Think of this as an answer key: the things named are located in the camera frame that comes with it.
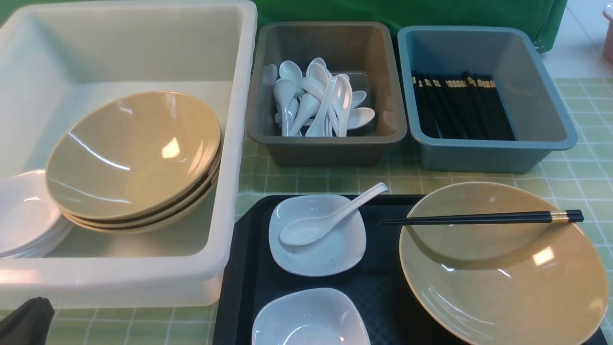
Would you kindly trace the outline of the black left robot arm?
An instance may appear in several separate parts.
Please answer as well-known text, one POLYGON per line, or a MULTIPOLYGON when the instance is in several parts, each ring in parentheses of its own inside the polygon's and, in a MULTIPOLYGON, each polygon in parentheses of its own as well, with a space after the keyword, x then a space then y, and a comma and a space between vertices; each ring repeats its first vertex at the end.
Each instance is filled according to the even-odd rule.
POLYGON ((2 345, 44 345, 55 310, 49 299, 29 299, 0 322, 2 345))

